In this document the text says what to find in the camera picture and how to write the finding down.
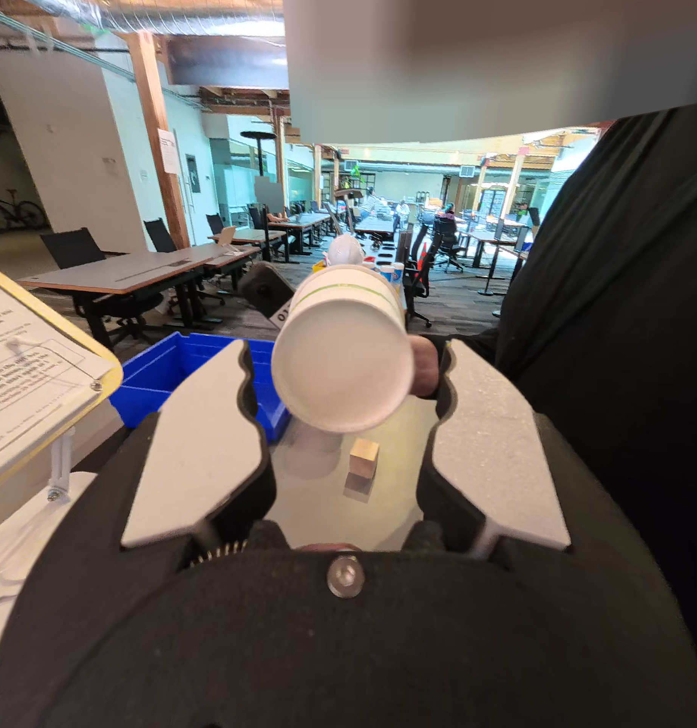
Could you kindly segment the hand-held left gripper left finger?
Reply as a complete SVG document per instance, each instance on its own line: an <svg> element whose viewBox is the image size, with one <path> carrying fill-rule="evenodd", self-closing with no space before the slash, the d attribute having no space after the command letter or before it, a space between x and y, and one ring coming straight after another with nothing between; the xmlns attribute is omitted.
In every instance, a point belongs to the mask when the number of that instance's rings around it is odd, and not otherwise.
<svg viewBox="0 0 697 728"><path fill-rule="evenodd" d="M203 551L243 543L276 498L249 344L234 340L161 406L121 544L188 536Z"/></svg>

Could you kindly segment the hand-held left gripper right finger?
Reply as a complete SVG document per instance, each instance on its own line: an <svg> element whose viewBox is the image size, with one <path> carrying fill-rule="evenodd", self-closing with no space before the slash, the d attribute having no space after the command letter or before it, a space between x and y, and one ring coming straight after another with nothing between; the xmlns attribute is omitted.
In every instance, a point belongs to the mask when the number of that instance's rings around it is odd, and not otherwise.
<svg viewBox="0 0 697 728"><path fill-rule="evenodd" d="M504 375L461 341L444 348L417 504L450 552L487 560L503 538L566 551L571 537L535 415Z"/></svg>

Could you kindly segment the blue plastic bin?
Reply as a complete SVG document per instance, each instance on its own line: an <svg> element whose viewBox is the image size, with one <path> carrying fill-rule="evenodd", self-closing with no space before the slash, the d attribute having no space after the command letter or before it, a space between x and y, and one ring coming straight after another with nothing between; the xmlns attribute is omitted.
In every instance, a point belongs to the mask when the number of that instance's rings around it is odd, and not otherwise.
<svg viewBox="0 0 697 728"><path fill-rule="evenodd" d="M124 425L136 428L159 410L180 384L220 351L233 338L205 333L174 332L123 364L123 382L109 398ZM276 392L272 380L273 341L249 339L258 403L256 419L270 444L279 442L291 414Z"/></svg>

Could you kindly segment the white paper cup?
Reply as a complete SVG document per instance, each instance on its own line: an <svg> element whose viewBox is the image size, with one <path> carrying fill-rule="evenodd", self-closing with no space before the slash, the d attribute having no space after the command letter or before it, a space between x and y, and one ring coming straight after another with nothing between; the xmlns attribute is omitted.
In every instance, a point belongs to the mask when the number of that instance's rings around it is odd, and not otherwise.
<svg viewBox="0 0 697 728"><path fill-rule="evenodd" d="M415 378L394 287L364 265L324 268L289 302L271 358L288 411L325 432L362 432L403 404Z"/></svg>

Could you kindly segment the wooden block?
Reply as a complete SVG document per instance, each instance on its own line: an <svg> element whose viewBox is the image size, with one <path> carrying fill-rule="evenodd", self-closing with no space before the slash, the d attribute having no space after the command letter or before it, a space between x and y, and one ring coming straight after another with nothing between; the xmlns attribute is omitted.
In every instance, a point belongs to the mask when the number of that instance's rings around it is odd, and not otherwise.
<svg viewBox="0 0 697 728"><path fill-rule="evenodd" d="M374 478L378 466L380 444L366 438L355 439L349 453L349 473L365 479Z"/></svg>

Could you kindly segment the person's right forearm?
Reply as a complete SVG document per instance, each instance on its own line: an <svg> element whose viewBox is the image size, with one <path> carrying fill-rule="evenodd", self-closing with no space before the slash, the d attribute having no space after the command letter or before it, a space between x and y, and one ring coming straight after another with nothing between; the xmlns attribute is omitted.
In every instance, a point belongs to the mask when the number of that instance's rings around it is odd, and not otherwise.
<svg viewBox="0 0 697 728"><path fill-rule="evenodd" d="M481 359L485 360L495 369L505 374L506 369L500 365L499 359L499 328L490 327L480 333L475 334L438 334L425 333L419 336L420 339L427 341L434 350L435 359L438 369L444 355L446 345L453 340L460 341L478 354Z"/></svg>

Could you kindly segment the white desk stand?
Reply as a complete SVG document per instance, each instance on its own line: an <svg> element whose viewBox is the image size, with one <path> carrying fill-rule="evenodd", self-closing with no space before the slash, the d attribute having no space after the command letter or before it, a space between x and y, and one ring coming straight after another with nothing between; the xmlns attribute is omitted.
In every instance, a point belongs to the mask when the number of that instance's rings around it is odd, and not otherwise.
<svg viewBox="0 0 697 728"><path fill-rule="evenodd" d="M72 427L52 443L47 486L0 524L0 640L34 563L96 476L71 471L75 431Z"/></svg>

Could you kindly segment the grey table wooden edge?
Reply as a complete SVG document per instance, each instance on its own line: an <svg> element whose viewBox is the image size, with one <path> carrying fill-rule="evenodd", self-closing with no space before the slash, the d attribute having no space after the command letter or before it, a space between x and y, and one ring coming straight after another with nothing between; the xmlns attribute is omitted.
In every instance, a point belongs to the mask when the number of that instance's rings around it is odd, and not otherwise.
<svg viewBox="0 0 697 728"><path fill-rule="evenodd" d="M217 244L171 253L131 253L28 276L18 283L24 287L59 290L71 296L82 308L91 336L113 350L112 337L103 322L104 316L97 312L97 304L107 303L114 296L150 296L174 288L181 313L177 327L207 330L195 280L206 267L230 265L235 258L235 254L227 253Z"/></svg>
<svg viewBox="0 0 697 728"><path fill-rule="evenodd" d="M278 230L270 230L271 235L271 246L272 246L272 258L274 258L273 250L276 250L277 248L280 248L281 246L285 245L287 242L287 233L283 231ZM217 235L212 235L209 237L209 240L212 240L215 242L215 237ZM256 248L258 253L262 254L262 247L264 246L264 233L262 230L255 230L255 229L237 229L234 234L233 243L231 245L231 249L227 250L226 253L223 253L222 255L216 257L216 259L210 260L207 262L207 265L209 267L224 267L228 263L237 262L238 258L240 256L242 258L245 258L247 256L247 253L245 252L239 252L237 251L238 248Z"/></svg>

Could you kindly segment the black office chair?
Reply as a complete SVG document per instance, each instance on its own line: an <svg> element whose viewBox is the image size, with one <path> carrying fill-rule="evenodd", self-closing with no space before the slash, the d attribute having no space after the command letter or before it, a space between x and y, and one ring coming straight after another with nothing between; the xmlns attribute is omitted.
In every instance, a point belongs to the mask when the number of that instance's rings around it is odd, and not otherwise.
<svg viewBox="0 0 697 728"><path fill-rule="evenodd" d="M106 260L88 229L42 234L41 239L58 267L79 267ZM152 328L143 315L163 302L161 293L73 293L75 312L86 319L93 338L109 350L127 338L152 345L146 335Z"/></svg>
<svg viewBox="0 0 697 728"><path fill-rule="evenodd" d="M458 233L454 214L441 213L434 219L435 238L439 241L438 254L444 256L445 271L450 267L460 272L465 272L465 267L460 263L458 254L462 251L458 243Z"/></svg>
<svg viewBox="0 0 697 728"><path fill-rule="evenodd" d="M431 243L431 247L427 251L424 267L421 271L417 270L417 261L412 265L409 265L404 272L404 283L403 291L406 302L405 311L405 325L408 327L409 323L414 320L421 320L424 322L427 329L431 328L433 323L416 311L415 300L417 298L427 298L429 296L429 274L432 266L434 265L436 254L439 247L439 241L435 238L435 234Z"/></svg>
<svg viewBox="0 0 697 728"><path fill-rule="evenodd" d="M173 253L178 250L176 243L173 241L167 226L162 218L152 221L144 221L144 228L148 233L154 250L158 253Z"/></svg>

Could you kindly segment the black pole stand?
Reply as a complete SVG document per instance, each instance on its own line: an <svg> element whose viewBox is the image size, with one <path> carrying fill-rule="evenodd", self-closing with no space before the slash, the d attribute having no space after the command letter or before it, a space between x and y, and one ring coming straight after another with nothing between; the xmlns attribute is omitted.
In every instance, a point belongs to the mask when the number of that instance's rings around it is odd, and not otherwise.
<svg viewBox="0 0 697 728"><path fill-rule="evenodd" d="M259 165L259 177L257 180L264 180L264 160L262 153L262 142L263 141L274 141L276 135L274 132L268 132L264 130L243 130L240 132L241 137L245 140L253 140L256 142L256 152L258 157ZM264 246L262 247L262 260L267 263L272 262L272 246L271 246L271 232L269 229L268 222L268 207L262 202L257 203L257 210L260 214L260 228L264 233Z"/></svg>

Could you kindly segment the paper notice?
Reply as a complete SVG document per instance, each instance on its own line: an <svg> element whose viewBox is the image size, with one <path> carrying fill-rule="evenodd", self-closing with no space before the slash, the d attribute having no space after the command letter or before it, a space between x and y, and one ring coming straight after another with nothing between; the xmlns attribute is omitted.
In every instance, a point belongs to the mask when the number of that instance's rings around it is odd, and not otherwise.
<svg viewBox="0 0 697 728"><path fill-rule="evenodd" d="M179 175L180 161L179 151L177 149L176 137L169 130L157 129L160 155L165 173L170 175Z"/></svg>

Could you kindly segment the yellow framed document holder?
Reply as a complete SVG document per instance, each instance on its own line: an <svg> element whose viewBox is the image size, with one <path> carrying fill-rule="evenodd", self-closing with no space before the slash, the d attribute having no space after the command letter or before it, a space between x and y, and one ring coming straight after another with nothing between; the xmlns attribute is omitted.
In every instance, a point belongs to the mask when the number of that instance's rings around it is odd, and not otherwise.
<svg viewBox="0 0 697 728"><path fill-rule="evenodd" d="M0 272L0 485L122 381L111 351Z"/></svg>

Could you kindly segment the person in black shirt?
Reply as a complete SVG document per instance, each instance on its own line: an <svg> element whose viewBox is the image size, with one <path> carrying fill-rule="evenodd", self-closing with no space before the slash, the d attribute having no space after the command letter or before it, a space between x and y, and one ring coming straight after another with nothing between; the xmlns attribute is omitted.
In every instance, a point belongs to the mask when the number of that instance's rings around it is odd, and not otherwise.
<svg viewBox="0 0 697 728"><path fill-rule="evenodd" d="M618 119L563 185L496 327L571 537L487 560L412 526L397 560L440 607L419 655L500 707L697 726L697 104Z"/></svg>

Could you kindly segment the bicycle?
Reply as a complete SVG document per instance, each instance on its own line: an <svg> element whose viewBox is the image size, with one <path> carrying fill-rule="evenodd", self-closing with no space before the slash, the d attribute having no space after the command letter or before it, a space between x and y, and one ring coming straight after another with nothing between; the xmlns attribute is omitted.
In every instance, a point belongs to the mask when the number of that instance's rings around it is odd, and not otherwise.
<svg viewBox="0 0 697 728"><path fill-rule="evenodd" d="M9 199L0 199L0 232L41 230L47 227L43 209L34 202L17 200L16 190L7 190Z"/></svg>

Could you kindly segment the wooden post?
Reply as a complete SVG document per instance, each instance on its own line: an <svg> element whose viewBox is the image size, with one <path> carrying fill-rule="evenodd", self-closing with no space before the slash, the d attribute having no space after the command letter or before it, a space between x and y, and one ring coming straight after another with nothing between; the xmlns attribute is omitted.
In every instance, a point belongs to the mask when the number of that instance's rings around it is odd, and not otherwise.
<svg viewBox="0 0 697 728"><path fill-rule="evenodd" d="M146 134L152 151L168 229L178 249L189 248L191 243L179 177L165 173L160 155L157 129L169 130L169 128L154 36L148 31L137 31L127 34L125 41L134 69L135 86L142 105Z"/></svg>

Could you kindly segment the silver ventilation duct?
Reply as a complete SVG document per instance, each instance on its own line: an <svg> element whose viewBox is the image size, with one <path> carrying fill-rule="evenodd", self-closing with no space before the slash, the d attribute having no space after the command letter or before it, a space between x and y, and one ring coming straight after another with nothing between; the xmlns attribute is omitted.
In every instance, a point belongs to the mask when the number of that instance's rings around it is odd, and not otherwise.
<svg viewBox="0 0 697 728"><path fill-rule="evenodd" d="M31 1L56 17L118 33L283 38L283 3L273 1Z"/></svg>

